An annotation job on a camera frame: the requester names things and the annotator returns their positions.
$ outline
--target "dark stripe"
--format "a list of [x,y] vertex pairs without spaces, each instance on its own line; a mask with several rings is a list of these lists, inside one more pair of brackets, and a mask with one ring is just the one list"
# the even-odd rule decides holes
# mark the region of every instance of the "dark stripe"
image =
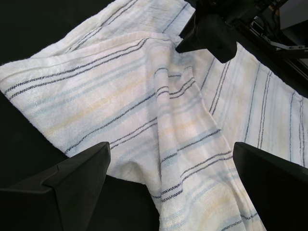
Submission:
[[158,199],[158,198],[161,198],[162,196],[153,196],[153,195],[151,194],[151,197]]
[[222,83],[221,83],[221,86],[220,86],[220,89],[219,89],[219,94],[218,94],[218,97],[217,97],[217,100],[216,100],[216,104],[215,104],[214,110],[213,110],[213,112],[212,112],[212,116],[214,115],[214,112],[216,111],[216,107],[217,107],[217,104],[218,104],[218,100],[219,100],[219,98],[220,98],[221,89],[222,89],[223,83],[224,83],[224,81],[225,81],[225,78],[226,78],[226,75],[227,75],[227,72],[228,72],[230,63],[231,63],[231,60],[229,61],[228,66],[227,66],[227,70],[225,71],[225,75],[224,75],[224,77],[223,77],[223,80],[222,80]]
[[21,86],[21,85],[24,85],[24,84],[27,84],[27,83],[31,83],[31,82],[37,81],[37,80],[42,80],[42,79],[45,79],[45,78],[50,78],[50,77],[54,77],[54,76],[60,76],[60,75],[63,75],[63,74],[71,73],[71,72],[76,71],[76,70],[78,70],[78,69],[81,69],[81,68],[83,68],[83,67],[89,66],[89,65],[91,65],[91,64],[93,64],[93,63],[95,63],[95,62],[97,62],[97,61],[100,61],[100,60],[102,60],[102,59],[104,59],[104,58],[107,58],[107,57],[109,57],[109,56],[111,56],[111,55],[117,54],[117,53],[122,52],[122,51],[127,51],[128,49],[133,48],[133,47],[138,47],[139,44],[142,42],[142,40],[143,40],[143,39],[141,39],[136,45],[127,47],[127,48],[125,48],[125,49],[123,49],[123,50],[119,50],[119,51],[113,52],[113,53],[108,54],[108,55],[106,55],[106,56],[104,56],[104,57],[101,57],[101,58],[98,58],[98,59],[96,59],[96,60],[94,60],[94,61],[91,61],[91,62],[89,62],[89,63],[87,63],[87,64],[84,64],[84,65],[81,65],[81,66],[78,66],[78,67],[74,67],[73,69],[66,70],[66,71],[62,71],[62,72],[59,72],[59,73],[56,73],[56,74],[51,74],[51,75],[47,75],[47,76],[42,76],[42,77],[38,77],[38,78],[33,78],[33,79],[29,79],[29,80],[26,80],[26,81],[21,82],[21,83],[17,83],[17,84],[15,84],[14,86],[8,88],[6,91],[4,91],[4,94],[6,95],[6,93],[8,93],[9,91],[11,91],[11,90],[13,90],[13,89],[15,89],[15,88],[17,88],[17,87],[19,87],[19,86]]
[[290,161],[292,161],[292,151],[291,151],[291,137],[292,137],[292,132],[291,132],[291,116],[292,116],[292,102],[293,102],[293,96],[295,94],[295,91],[292,94],[292,98],[291,98],[291,103],[290,103]]
[[213,63],[214,63],[214,60],[215,60],[215,57],[213,58],[210,67],[208,68],[207,74],[206,74],[206,76],[205,76],[205,78],[204,78],[204,80],[203,80],[203,83],[202,83],[202,85],[201,85],[200,90],[202,90],[202,88],[203,88],[203,86],[204,86],[204,84],[205,84],[205,81],[206,81],[206,79],[207,79],[208,73],[210,73],[210,70],[211,70],[211,67],[212,67],[212,65],[213,65]]
[[191,77],[186,83],[184,83],[180,90],[172,92],[172,93],[170,93],[170,95],[175,95],[175,94],[179,93],[180,91],[182,91],[183,88],[185,87],[185,85],[187,85],[192,79],[193,79],[193,77]]
[[[214,156],[208,158],[207,160],[205,160],[205,161],[203,161],[203,162],[201,162],[201,163],[199,163],[199,164],[197,164],[197,165],[195,165],[195,166],[193,166],[193,167],[191,167],[191,168],[185,170],[185,171],[180,175],[180,178],[182,178],[182,176],[183,176],[186,172],[188,172],[188,171],[190,171],[190,170],[192,170],[192,169],[194,169],[194,168],[196,168],[196,167],[198,167],[198,166],[200,166],[200,165],[206,163],[207,161],[209,161],[209,160],[215,158],[216,156],[227,155],[227,154],[229,154],[229,153],[231,153],[231,151],[228,151],[228,152],[226,152],[226,153],[216,154],[216,155],[214,155]],[[167,193],[167,192],[169,192],[169,191],[172,191],[172,190],[176,189],[177,187],[179,187],[179,186],[181,186],[181,185],[182,185],[182,183],[179,183],[179,184],[177,184],[177,185],[175,185],[175,186],[173,186],[173,187],[171,187],[171,188],[169,188],[169,189],[163,191],[161,194],[165,194],[165,193]]]
[[[117,19],[119,16],[121,16],[124,12],[126,12],[128,9],[130,9],[138,0],[134,1],[128,8],[126,8],[124,11],[122,11],[117,17],[115,17],[110,23],[108,23],[106,26],[110,25],[115,19]],[[73,51],[77,50],[80,46],[82,46],[86,41],[88,41],[90,38],[92,38],[93,36],[95,36],[97,33],[99,33],[102,29],[104,28],[104,26],[100,26],[100,28],[91,36],[89,36],[87,39],[85,39],[84,41],[82,41],[79,45],[77,45]]]
[[156,96],[156,98],[157,98],[158,96],[160,96],[161,94],[164,94],[164,93],[169,93],[169,91],[168,91],[168,90],[161,91],[161,92]]
[[254,218],[256,215],[258,215],[258,213],[255,213],[255,214],[251,215],[250,217],[245,217],[244,215],[241,214],[241,217],[244,218],[245,220],[250,220],[250,219]]
[[[169,95],[174,95],[174,94],[177,94],[177,93],[181,92],[181,91],[183,90],[184,86],[187,85],[192,79],[193,79],[193,77],[192,77],[190,80],[188,80],[186,83],[184,83],[180,90],[178,90],[178,91],[176,91],[176,92],[172,92],[172,93],[169,93],[168,90],[165,90],[165,91],[160,92],[160,93],[157,95],[157,97],[160,96],[160,95],[163,94],[163,93],[169,93]],[[159,90],[163,89],[163,88],[169,88],[169,87],[168,87],[168,86],[162,86],[162,87],[160,87],[160,88],[156,91],[156,93],[157,93]],[[179,95],[179,96],[177,96],[177,97],[170,97],[170,99],[178,98],[178,97],[180,97],[181,95]]]
[[164,161],[166,161],[166,160],[168,160],[168,159],[170,159],[170,158],[176,156],[177,154],[178,154],[178,153],[174,153],[174,154],[171,154],[171,155],[165,157],[164,159],[162,159],[161,163],[163,163]]
[[142,126],[140,126],[139,128],[137,128],[136,130],[130,132],[129,134],[127,134],[127,135],[125,135],[125,136],[123,136],[123,137],[121,137],[121,138],[119,138],[119,139],[117,139],[117,140],[115,140],[115,141],[112,141],[112,142],[109,143],[109,144],[113,144],[113,143],[118,142],[118,141],[120,141],[121,139],[123,139],[123,138],[125,138],[125,137],[127,137],[127,136],[130,136],[130,135],[134,134],[136,131],[138,131],[139,129],[143,128],[145,125],[147,125],[147,124],[149,124],[149,123],[152,123],[152,122],[155,121],[155,120],[157,120],[157,117],[155,117],[154,119],[150,120],[149,122],[146,122],[145,124],[143,124]]
[[175,16],[175,18],[167,25],[167,27],[163,30],[163,34],[164,32],[168,29],[168,27],[174,22],[174,20],[179,16],[179,14],[184,10],[184,8],[187,6],[188,3],[185,4],[185,6],[183,6],[183,8],[180,10],[180,12],[177,14],[177,16]]
[[[110,18],[112,18],[116,13],[118,13],[120,10],[122,10],[124,7],[126,7],[128,4],[130,4],[133,0],[130,0],[128,3],[126,3],[125,5],[121,6],[119,9],[117,9],[117,11],[115,11],[112,15],[109,16],[109,18],[107,18],[103,23],[101,23],[101,26],[103,26]],[[82,42],[83,39],[85,39],[89,34],[91,34],[93,31],[95,31],[97,28],[95,28],[94,30],[92,30],[91,32],[87,33],[77,44],[79,44],[80,42]]]
[[248,129],[249,129],[249,123],[250,123],[251,109],[252,109],[252,104],[253,104],[253,101],[254,101],[254,94],[255,94],[256,83],[257,83],[257,78],[258,78],[260,66],[261,66],[261,63],[259,63],[259,66],[258,66],[258,70],[257,70],[257,74],[256,74],[256,79],[255,79],[255,84],[254,84],[254,90],[252,91],[252,98],[251,98],[251,104],[250,104],[250,110],[249,110],[249,117],[248,117],[248,123],[247,123],[247,129],[246,129],[246,133],[245,133],[244,142],[246,142],[246,139],[247,139],[247,134],[248,134]]
[[302,104],[302,118],[301,118],[301,124],[302,124],[302,132],[303,132],[303,166],[305,167],[305,133],[304,133],[304,125],[303,125],[303,117],[304,117],[304,104],[303,104],[304,97],[302,96],[301,104]]
[[222,160],[230,160],[230,159],[232,159],[232,157],[233,157],[233,155],[232,155],[232,156],[229,156],[229,157],[227,157],[227,158],[220,158],[220,159],[218,159],[218,160],[213,161],[212,163],[206,165],[205,167],[202,167],[202,168],[198,169],[197,171],[192,172],[191,174],[189,174],[189,175],[187,175],[186,177],[184,177],[183,180],[182,180],[182,183],[183,183],[187,178],[189,178],[190,176],[192,176],[193,174],[195,174],[195,173],[197,173],[197,172],[200,172],[201,170],[206,169],[206,168],[212,166],[213,164],[215,164],[215,163],[217,163],[217,162],[219,162],[219,161],[222,161]]
[[206,159],[205,161],[203,161],[203,162],[201,162],[201,163],[199,163],[199,164],[197,164],[197,165],[195,165],[195,166],[193,166],[193,167],[191,167],[191,168],[185,170],[185,171],[182,173],[182,175],[181,175],[180,177],[182,177],[186,172],[188,172],[188,171],[190,171],[190,170],[192,170],[192,169],[194,169],[194,168],[196,168],[196,167],[198,167],[198,166],[200,166],[200,165],[202,165],[202,164],[204,164],[204,163],[210,161],[211,159],[215,158],[216,156],[227,155],[227,154],[229,154],[229,153],[231,153],[231,151],[228,151],[228,152],[226,152],[226,153],[219,153],[219,154],[216,154],[216,155],[214,155],[214,156],[212,156],[212,157]]
[[266,97],[265,97],[265,104],[264,104],[264,112],[263,112],[263,124],[262,124],[262,135],[261,135],[261,142],[260,142],[260,149],[262,148],[262,142],[263,142],[263,133],[264,133],[264,121],[265,121],[265,111],[266,111],[266,102],[268,100],[268,93],[269,93],[269,88],[270,88],[270,76],[269,76],[269,81],[268,81],[268,88],[266,90]]
[[162,86],[159,89],[157,89],[156,94],[158,93],[159,90],[163,89],[163,88],[169,88],[168,86]]
[[221,80],[222,80],[222,77],[223,77],[223,73],[224,73],[224,71],[225,71],[225,69],[226,69],[226,66],[227,66],[227,64],[225,64],[225,66],[223,67],[223,70],[222,70],[222,72],[221,72],[220,80],[219,80],[219,83],[218,83],[218,86],[217,86],[217,89],[216,89],[216,92],[215,92],[215,96],[214,96],[214,99],[213,99],[213,101],[212,101],[212,104],[211,104],[211,107],[210,107],[209,112],[212,111],[212,107],[213,107],[213,105],[214,105],[214,101],[215,101],[215,99],[216,99],[216,95],[217,95],[217,92],[218,92],[218,89],[219,89],[219,86],[220,86],[220,83],[221,83]]
[[129,141],[129,140],[131,140],[131,139],[133,139],[133,138],[135,138],[135,137],[137,137],[137,136],[139,136],[141,133],[143,133],[143,132],[146,131],[147,129],[153,127],[154,125],[157,125],[157,123],[153,123],[153,124],[151,124],[150,126],[148,126],[147,128],[141,130],[141,131],[140,131],[139,133],[137,133],[136,135],[134,135],[134,136],[132,136],[132,137],[128,138],[127,140],[124,140],[124,141],[122,141],[122,142],[120,142],[120,143],[117,143],[116,145],[112,146],[112,147],[110,148],[110,150],[112,150],[113,148],[119,146],[119,145],[122,144],[122,143],[125,143],[125,142],[127,142],[127,141]]
[[174,96],[174,97],[170,97],[170,99],[176,99],[176,98],[179,98],[180,96],[182,96],[185,92],[186,92],[186,90],[188,89],[188,88],[190,88],[194,83],[195,83],[196,81],[193,81],[180,95],[178,95],[178,96]]
[[162,191],[161,194],[163,195],[163,194],[165,194],[165,193],[167,193],[167,192],[169,192],[169,191],[172,191],[172,190],[176,189],[177,187],[179,187],[179,186],[181,186],[181,185],[182,185],[182,184],[179,183],[179,184],[177,184],[177,185],[171,187],[170,189],[167,189],[167,190],[165,190],[165,191]]
[[[206,136],[202,137],[201,139],[199,139],[199,140],[197,140],[197,141],[195,141],[195,142],[192,142],[192,143],[190,143],[190,144],[187,144],[187,145],[185,145],[184,147],[178,149],[177,152],[179,152],[179,151],[181,151],[181,150],[183,150],[183,149],[185,149],[185,148],[188,148],[188,147],[190,147],[190,146],[192,146],[192,145],[195,145],[196,143],[199,143],[199,142],[201,142],[202,140],[204,140],[204,139],[206,139],[206,138],[209,138],[209,137],[211,137],[211,136],[213,136],[213,135],[219,133],[220,131],[221,131],[220,129],[217,129],[216,131],[212,132],[211,134],[206,135]],[[166,160],[168,160],[168,159],[170,159],[170,158],[176,156],[177,154],[178,154],[178,153],[173,153],[173,154],[167,156],[166,158],[162,159],[161,163],[163,163],[164,161],[166,161]]]
[[209,138],[209,137],[211,137],[211,136],[214,136],[215,134],[219,133],[220,131],[221,131],[220,129],[217,129],[216,131],[212,132],[211,134],[206,135],[206,136],[204,136],[203,138],[199,139],[198,141],[195,141],[195,142],[193,142],[193,143],[190,143],[190,144],[188,144],[188,145],[186,145],[186,146],[184,146],[184,147],[178,149],[177,151],[181,151],[181,150],[183,150],[183,149],[185,149],[185,148],[188,148],[188,147],[190,147],[190,146],[192,146],[192,145],[195,145],[196,143],[199,143],[199,142],[201,142],[202,140],[204,140],[204,139],[206,139],[206,138]]
[[172,76],[168,76],[168,77],[181,77],[182,75],[172,75]]
[[155,71],[154,77],[155,77],[156,73],[157,73],[158,71],[160,71],[160,70],[166,70],[167,72],[169,71],[169,70],[168,70],[167,68],[165,68],[165,67],[160,67],[160,68],[158,68],[158,69]]
[[[188,179],[189,177],[191,177],[193,174],[195,174],[195,173],[197,173],[197,172],[200,172],[201,170],[204,170],[204,169],[206,169],[206,168],[212,166],[213,164],[215,164],[215,163],[217,163],[217,162],[219,162],[219,161],[230,160],[230,159],[232,159],[232,157],[233,157],[233,156],[229,156],[229,157],[227,157],[227,158],[221,158],[221,159],[218,159],[218,160],[213,161],[212,163],[206,165],[205,167],[202,167],[201,169],[198,169],[197,171],[195,171],[195,172],[189,174],[188,176],[186,176],[186,177],[181,181],[181,184],[183,184],[183,182],[184,182],[186,179]],[[177,195],[181,194],[182,192],[183,192],[183,189],[181,189],[179,192],[177,192],[177,193],[175,193],[175,194],[173,194],[173,195],[171,195],[171,196],[169,196],[169,197],[163,199],[162,202],[165,202],[165,201],[167,201],[167,200],[170,200],[170,199],[176,197]]]
[[300,137],[300,126],[301,126],[301,120],[302,120],[302,102],[299,102],[300,108],[299,108],[299,124],[298,124],[298,137],[299,137],[299,152],[302,152],[302,140]]
[[17,96],[17,95],[19,95],[19,94],[21,94],[21,93],[23,93],[23,92],[25,92],[25,91],[28,91],[28,90],[30,90],[30,89],[34,89],[34,88],[41,87],[41,86],[46,86],[46,85],[48,85],[48,84],[56,83],[56,82],[59,82],[59,81],[65,80],[65,79],[69,79],[69,78],[75,77],[75,76],[80,75],[80,74],[82,74],[82,73],[85,73],[85,72],[87,72],[87,71],[89,71],[89,70],[91,70],[91,69],[93,69],[93,68],[96,68],[96,67],[98,67],[98,66],[100,66],[100,65],[102,65],[102,64],[108,63],[108,62],[110,62],[110,61],[112,61],[112,60],[118,59],[119,57],[122,57],[122,56],[125,56],[125,55],[127,55],[127,54],[130,54],[130,53],[133,53],[133,52],[135,52],[135,51],[138,51],[138,50],[140,50],[140,49],[144,46],[144,44],[146,43],[147,40],[148,40],[148,38],[147,38],[146,40],[144,40],[144,42],[142,43],[142,45],[141,45],[140,47],[138,47],[137,49],[134,49],[134,50],[132,50],[132,51],[126,52],[126,53],[124,53],[124,54],[120,54],[120,55],[118,55],[118,56],[116,56],[116,57],[113,57],[113,58],[111,58],[111,59],[108,59],[108,60],[106,60],[106,61],[103,61],[103,62],[101,62],[101,63],[99,63],[99,64],[96,64],[96,65],[94,65],[94,66],[92,66],[92,67],[89,67],[88,69],[85,69],[85,70],[83,70],[83,71],[80,71],[80,72],[78,72],[78,73],[76,73],[76,74],[73,74],[73,75],[71,75],[71,76],[67,76],[67,77],[64,77],[64,78],[56,79],[56,80],[53,80],[53,81],[50,81],[50,82],[45,82],[45,83],[41,83],[41,84],[36,84],[36,85],[31,86],[31,87],[25,88],[25,89],[23,89],[23,90],[21,90],[21,91],[18,91],[18,92],[16,92],[16,93],[14,93],[14,94],[9,98],[9,100],[11,100],[11,99],[14,98],[15,96]]
[[84,141],[85,138],[87,138],[89,135],[107,127],[108,125],[112,124],[113,122],[117,121],[119,118],[121,118],[122,116],[124,116],[126,113],[130,112],[131,110],[133,110],[134,108],[136,108],[137,106],[139,106],[140,104],[146,102],[147,100],[149,100],[150,98],[152,98],[153,96],[155,96],[155,93],[153,93],[152,95],[149,95],[148,97],[146,97],[144,100],[140,101],[139,103],[135,104],[134,106],[132,106],[130,109],[126,110],[124,113],[122,113],[121,115],[117,116],[116,118],[114,118],[113,120],[109,121],[107,124],[89,132],[87,135],[85,135],[81,140],[79,140],[77,143],[75,143],[74,145],[70,146],[68,149],[66,149],[66,151],[64,152],[64,154],[67,154],[72,148],[77,147],[78,145],[81,144],[81,142]]
[[266,93],[266,88],[267,88],[267,84],[268,84],[269,74],[270,74],[270,71],[268,72],[268,75],[266,76],[266,81],[265,81],[265,87],[264,87],[264,93],[263,93],[263,100],[262,100],[262,109],[261,109],[260,127],[259,127],[259,135],[258,135],[258,145],[257,145],[257,148],[259,148],[259,143],[260,143],[260,133],[261,133],[261,126],[262,126],[262,119],[263,119],[264,99],[265,99],[265,93]]
[[170,199],[180,195],[182,192],[183,192],[183,189],[181,189],[180,191],[178,191],[177,193],[175,193],[175,194],[173,194],[173,195],[171,195],[169,197],[166,197],[165,199],[162,200],[162,202],[166,202],[166,201],[168,201],[168,200],[170,200]]
[[243,222],[243,220],[239,220],[231,225],[228,225],[227,227],[223,228],[221,231],[225,231],[225,230],[228,230],[229,228],[232,228],[234,226],[237,226],[238,224],[241,224]]

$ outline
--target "wrinkled cloth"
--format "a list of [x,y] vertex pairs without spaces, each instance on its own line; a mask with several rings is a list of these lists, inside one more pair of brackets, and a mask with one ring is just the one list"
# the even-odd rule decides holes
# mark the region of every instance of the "wrinkled cloth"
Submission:
[[160,230],[265,230],[234,162],[244,141],[305,166],[307,99],[238,44],[178,54],[182,0],[116,0],[61,41],[0,67],[0,89],[72,157],[108,141],[108,175],[145,184]]

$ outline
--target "striped towel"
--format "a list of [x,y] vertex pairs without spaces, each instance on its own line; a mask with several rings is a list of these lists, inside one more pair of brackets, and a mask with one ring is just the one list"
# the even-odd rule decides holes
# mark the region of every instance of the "striped towel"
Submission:
[[178,54],[194,9],[116,0],[61,41],[0,67],[0,89],[71,157],[110,142],[108,175],[145,184],[160,230],[264,230],[232,160],[244,141],[305,166],[307,99],[238,45]]

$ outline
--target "terry cloth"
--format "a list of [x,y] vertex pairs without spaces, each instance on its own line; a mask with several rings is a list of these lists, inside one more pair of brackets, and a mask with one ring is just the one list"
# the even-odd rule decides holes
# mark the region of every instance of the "terry cloth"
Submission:
[[244,141],[307,163],[307,99],[238,44],[221,64],[178,54],[194,9],[116,0],[33,57],[0,67],[0,89],[71,157],[110,142],[107,174],[145,184],[160,230],[264,230],[232,160]]

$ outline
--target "yellow stripe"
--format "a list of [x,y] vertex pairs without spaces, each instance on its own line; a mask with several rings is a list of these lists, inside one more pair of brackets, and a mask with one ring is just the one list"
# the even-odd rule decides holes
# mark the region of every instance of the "yellow stripe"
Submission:
[[229,202],[231,199],[235,200],[233,194],[226,195],[224,197],[221,197],[219,200],[212,203],[209,207],[206,208],[206,211],[203,213],[201,217],[201,222],[199,223],[198,230],[204,230],[205,223],[208,221],[211,214],[221,205]]
[[184,123],[184,124],[180,124],[176,127],[167,128],[167,129],[159,132],[159,135],[165,136],[169,133],[174,133],[175,130],[181,130],[181,129],[189,128],[190,126],[193,126],[194,124],[199,122],[200,119],[204,118],[207,115],[208,115],[208,113],[206,111],[202,111],[202,113],[199,116],[197,116],[194,120],[187,122],[187,123]]
[[50,136],[51,134],[53,134],[55,131],[64,128],[66,126],[68,126],[71,123],[76,122],[77,120],[85,117],[86,115],[96,111],[98,108],[103,107],[104,104],[106,104],[108,101],[113,100],[113,98],[118,97],[120,95],[123,95],[125,92],[127,91],[131,91],[133,88],[138,87],[141,83],[144,83],[151,75],[148,75],[146,78],[140,79],[139,81],[134,81],[131,84],[126,85],[123,88],[118,89],[117,91],[112,92],[109,95],[106,95],[104,98],[102,98],[101,100],[91,104],[88,108],[86,108],[83,111],[80,111],[79,113],[77,113],[74,116],[69,117],[68,119],[66,119],[65,121],[63,121],[60,124],[57,124],[51,128],[49,128],[46,132],[45,132],[45,136]]

